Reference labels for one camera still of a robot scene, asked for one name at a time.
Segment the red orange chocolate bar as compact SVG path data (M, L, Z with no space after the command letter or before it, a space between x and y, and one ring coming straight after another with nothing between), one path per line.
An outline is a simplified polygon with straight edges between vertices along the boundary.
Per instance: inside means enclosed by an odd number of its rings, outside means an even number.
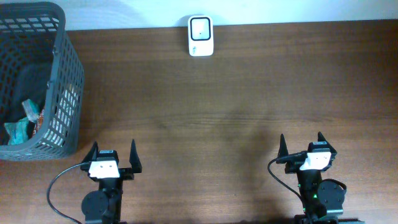
M32 132L32 136L36 135L38 133L39 129L42 127L42 124L44 122L44 112L45 112L45 108L42 109L42 111L39 114L38 119L35 122L34 130Z

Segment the white barcode scanner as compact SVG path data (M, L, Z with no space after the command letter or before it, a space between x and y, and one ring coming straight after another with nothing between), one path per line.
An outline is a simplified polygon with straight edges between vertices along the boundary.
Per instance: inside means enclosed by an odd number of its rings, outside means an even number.
M213 20L210 16L188 19L188 51L192 57L207 57L214 52Z

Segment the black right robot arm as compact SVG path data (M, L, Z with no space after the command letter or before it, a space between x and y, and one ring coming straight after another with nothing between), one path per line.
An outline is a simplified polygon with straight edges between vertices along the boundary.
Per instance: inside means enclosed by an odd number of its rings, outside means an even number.
M322 178L322 172L332 166L336 155L336 149L321 132L306 151L293 154L288 152L284 135L280 135L278 155L271 163L283 164L286 174L297 175L298 191L277 179L302 203L303 214L294 216L295 223L362 223L357 218L339 218L343 214L347 186L335 179Z

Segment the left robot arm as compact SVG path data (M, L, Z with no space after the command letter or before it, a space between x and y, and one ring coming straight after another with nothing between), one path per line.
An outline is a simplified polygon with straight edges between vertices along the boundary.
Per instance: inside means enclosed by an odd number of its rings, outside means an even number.
M88 193L81 203L85 223L121 223L123 182L134 180L134 175L142 172L135 141L131 142L129 167L119 168L118 153L115 150L100 151L97 142L93 143L82 163L81 170L98 183L98 190Z

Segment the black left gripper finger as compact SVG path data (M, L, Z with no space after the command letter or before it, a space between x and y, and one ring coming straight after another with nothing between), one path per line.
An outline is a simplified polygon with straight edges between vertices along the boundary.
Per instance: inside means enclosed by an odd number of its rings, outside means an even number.
M131 169L133 173L141 173L142 172L142 164L139 159L136 142L133 139L131 142L131 151L129 156L129 163L131 164Z
M98 143L95 141L91 149L87 153L87 155L82 160L81 162L82 165L80 166L80 170L89 170L91 163L93 161L96 161L97 154L98 154Z

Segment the dark grey plastic basket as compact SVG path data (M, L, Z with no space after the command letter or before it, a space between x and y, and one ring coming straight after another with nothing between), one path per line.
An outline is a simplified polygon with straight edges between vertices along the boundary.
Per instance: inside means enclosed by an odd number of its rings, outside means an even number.
M1 123L26 116L32 100L44 120L28 124L28 140L10 145L1 128L1 159L61 159L77 150L85 76L65 30L65 13L52 2L1 5Z

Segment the green white tissue pack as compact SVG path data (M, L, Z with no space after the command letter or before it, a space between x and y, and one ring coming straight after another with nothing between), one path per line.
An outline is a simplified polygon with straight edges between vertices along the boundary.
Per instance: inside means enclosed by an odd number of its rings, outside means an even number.
M40 116L40 108L32 100L27 99L22 102L22 107L30 122L36 123Z

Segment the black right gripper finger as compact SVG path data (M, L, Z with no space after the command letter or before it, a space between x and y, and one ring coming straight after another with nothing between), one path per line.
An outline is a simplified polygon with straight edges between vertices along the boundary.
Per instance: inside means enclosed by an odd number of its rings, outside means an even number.
M331 157L328 165L324 168L324 170L328 170L331 166L333 161L335 160L335 157L337 155L336 149L325 139L324 135L321 132L318 132L317 134L318 137L318 142L325 142L322 146L322 148L329 149L331 152Z
M289 155L289 152L288 152L288 149L287 149L287 144L286 144L286 141L285 141L285 137L284 137L283 134L281 134L280 135L280 143L279 143L279 151L278 151L277 157L278 158L282 158L282 157L285 157L285 156L288 156L288 155Z

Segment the white bamboo print tube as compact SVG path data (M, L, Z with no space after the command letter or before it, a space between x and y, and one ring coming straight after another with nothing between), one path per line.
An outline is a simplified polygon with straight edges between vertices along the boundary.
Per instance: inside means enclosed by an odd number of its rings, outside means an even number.
M27 127L28 117L22 118L15 123L4 123L6 132L9 135L8 145L18 145L29 140Z

